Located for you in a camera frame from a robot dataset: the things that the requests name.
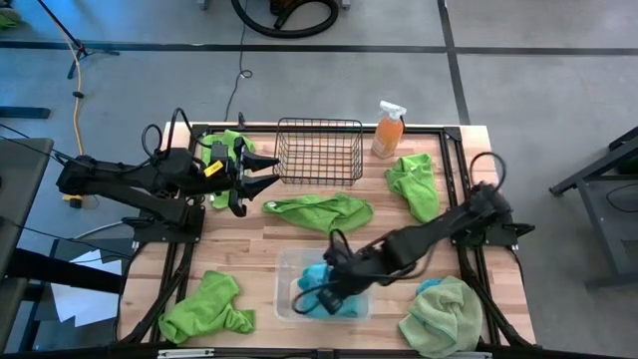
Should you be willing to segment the black aluminium extrusion frame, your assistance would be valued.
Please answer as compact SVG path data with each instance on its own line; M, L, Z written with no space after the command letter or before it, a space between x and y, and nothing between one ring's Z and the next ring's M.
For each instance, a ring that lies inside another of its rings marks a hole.
M285 249L319 249L323 253L327 245L326 235L288 224L278 217L262 212L265 201L315 193L329 195L343 192L367 200L374 207L373 220L348 235L353 246L364 245L391 229L415 223L407 203L389 191L384 172L398 157L379 159L371 154L374 135L363 135L363 176L352 185L293 184L279 181L247 203L247 216L235 217L230 210L220 212L207 209L203 234L192 249L187 282L180 285L169 298L166 308L172 308L176 298L191 295L207 270L227 273L238 282L241 292L236 306L254 309L256 330L242 335L219 332L193 338L185 342L185 349L207 349L215 358L256 354L258 356L285 355L299 349L320 351L320 356L330 354L334 359L413 358L419 357L409 350L398 329L398 322L406 315L417 279L399 281L388 287L371 289L371 317L361 322L308 321L291 312L290 319L277 316L275 304L277 285L284 294L291 294L291 280L277 280L279 254ZM399 157L427 153L433 159L435 186L440 198L440 212L461 203L469 195L468 168L473 156L489 151L490 143L485 126L421 126L408 125L395 155ZM168 277L177 269L186 246L150 243L133 261L121 302L116 333L124 341L151 308L159 296L164 280L164 262L167 260ZM485 283L488 282L492 299L517 333L528 342L535 337L529 316L520 269L509 249L488 246L480 254L468 249L471 267Z

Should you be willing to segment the black floor bar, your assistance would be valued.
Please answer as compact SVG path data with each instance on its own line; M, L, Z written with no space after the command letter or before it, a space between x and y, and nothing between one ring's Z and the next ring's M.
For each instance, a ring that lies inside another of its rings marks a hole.
M0 118L46 120L50 116L51 111L47 108L0 106Z

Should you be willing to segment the white paper sheet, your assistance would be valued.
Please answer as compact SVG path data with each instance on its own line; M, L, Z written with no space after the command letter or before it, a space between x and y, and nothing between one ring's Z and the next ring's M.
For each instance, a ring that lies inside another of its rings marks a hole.
M72 262L113 274L122 273L122 261L120 259L105 262L98 250L86 252L72 259ZM80 327L111 319L117 315L119 299L117 293L83 289L57 283L53 283L51 289L56 311L61 322L73 318L75 326Z

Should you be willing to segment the orange spray bottle white trigger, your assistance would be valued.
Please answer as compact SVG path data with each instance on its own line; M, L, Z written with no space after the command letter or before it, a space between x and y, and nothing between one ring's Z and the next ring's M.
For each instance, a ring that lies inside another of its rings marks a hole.
M385 159L394 153L403 135L403 116L407 109L388 101L381 101L380 110L382 117L377 125L371 150L377 157Z

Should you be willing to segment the dark grey desk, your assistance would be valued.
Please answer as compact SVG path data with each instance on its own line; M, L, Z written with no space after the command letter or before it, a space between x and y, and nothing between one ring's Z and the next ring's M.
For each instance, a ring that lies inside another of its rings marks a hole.
M0 140L0 280L5 277L53 145L51 139Z
M638 284L638 126L609 143L607 153L549 188L578 191L610 266L589 289Z

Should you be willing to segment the black tripod stand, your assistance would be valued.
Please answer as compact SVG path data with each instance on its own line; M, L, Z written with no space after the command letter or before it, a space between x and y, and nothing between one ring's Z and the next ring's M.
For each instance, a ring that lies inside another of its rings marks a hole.
M68 80L72 80L76 74L80 74L80 61L95 54L105 54L109 56L119 56L116 50L98 49L87 47L81 40L77 39L67 27L59 20L54 12L48 7L43 0L36 0L49 18L53 21L57 29L61 32L63 39L68 43L71 53L74 55L73 63L67 75Z

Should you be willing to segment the green cloth on floor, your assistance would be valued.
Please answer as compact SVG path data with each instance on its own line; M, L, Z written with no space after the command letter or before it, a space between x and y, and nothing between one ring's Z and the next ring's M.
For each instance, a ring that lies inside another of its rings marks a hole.
M0 7L0 30L11 29L22 23L21 15L11 7Z

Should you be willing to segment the pale green microfiber towel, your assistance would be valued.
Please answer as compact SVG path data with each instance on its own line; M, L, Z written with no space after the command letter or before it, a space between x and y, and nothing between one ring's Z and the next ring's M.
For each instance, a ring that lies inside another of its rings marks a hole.
M421 356L440 359L474 351L482 322L478 295L464 281L448 276L420 291L398 326Z

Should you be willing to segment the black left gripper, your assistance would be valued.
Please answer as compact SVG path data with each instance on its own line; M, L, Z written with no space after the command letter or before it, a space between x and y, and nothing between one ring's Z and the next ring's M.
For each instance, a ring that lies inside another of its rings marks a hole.
M245 142L243 138L237 138L234 142L233 151L236 159L233 160L227 151L227 146L221 142L211 145L211 164L222 161L224 167L215 173L220 175L222 180L228 180L228 187L215 190L212 194L220 194L229 191L228 208L235 216L245 217L245 205L243 196L253 200L258 194L267 189L272 184L279 181L279 175L267 175L260 177L245 177L244 169L252 172L259 172L264 169L275 167L279 164L278 158L265 157L252 152L245 152Z

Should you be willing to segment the teal blue microfiber towel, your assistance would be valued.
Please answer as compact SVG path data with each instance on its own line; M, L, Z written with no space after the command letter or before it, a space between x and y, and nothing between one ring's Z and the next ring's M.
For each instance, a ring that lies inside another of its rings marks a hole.
M315 292L304 295L299 300L297 308L301 311L309 310L307 316L321 320L362 318L368 314L367 298L362 295L346 298L334 315L330 314L319 302Z

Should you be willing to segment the bright green microfiber towel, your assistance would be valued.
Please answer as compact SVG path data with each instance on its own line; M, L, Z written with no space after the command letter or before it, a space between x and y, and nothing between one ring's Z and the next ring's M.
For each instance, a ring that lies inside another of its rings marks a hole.
M334 229L353 231L367 225L374 217L374 207L365 199L343 193L269 200L263 204L262 211L290 224L323 233Z
M215 142L221 142L222 144L227 146L228 155L235 160L236 155L233 151L234 142L237 138L243 138L245 144L251 152L255 151L255 145L253 141L249 138L245 137L239 132L234 132L231 130L225 130L222 135L207 135L201 141L205 145L212 145ZM202 161L209 167L211 165L211 149L203 147L200 152L200 158ZM217 210L223 210L228 208L228 200L229 200L229 191L223 191L220 194L212 194L210 196L210 202L213 208Z
M159 331L174 344L220 331L250 334L255 330L255 312L233 307L233 299L239 293L240 287L232 276L207 271L193 295L159 317Z
M439 214L440 201L435 186L432 158L428 154L400 157L385 171L391 192L402 197L411 215L421 223Z

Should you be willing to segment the clear plastic bin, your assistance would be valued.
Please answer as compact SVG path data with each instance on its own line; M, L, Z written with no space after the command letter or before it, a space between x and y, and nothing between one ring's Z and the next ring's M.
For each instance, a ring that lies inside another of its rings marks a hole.
M356 322L369 319L373 312L371 288L358 294L367 298L368 314L362 318L321 320L309 317L307 314L300 315L293 310L292 301L298 293L301 293L297 285L298 279L306 267L316 263L326 263L323 254L324 249L320 248L287 248L280 252L275 276L275 315L284 322Z

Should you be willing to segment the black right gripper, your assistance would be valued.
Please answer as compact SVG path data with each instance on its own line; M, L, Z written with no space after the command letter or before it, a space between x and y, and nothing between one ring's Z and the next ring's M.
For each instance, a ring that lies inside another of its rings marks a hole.
M363 293L372 282L354 271L359 257L346 246L331 244L323 258L329 266L329 275L317 298L328 313L337 313L348 297Z

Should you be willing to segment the silver metal bracket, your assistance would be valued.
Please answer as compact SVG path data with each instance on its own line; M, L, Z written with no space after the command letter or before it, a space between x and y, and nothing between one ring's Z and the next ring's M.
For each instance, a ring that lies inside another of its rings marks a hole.
M215 350L212 348L180 348L160 350L157 359L197 359L214 356Z

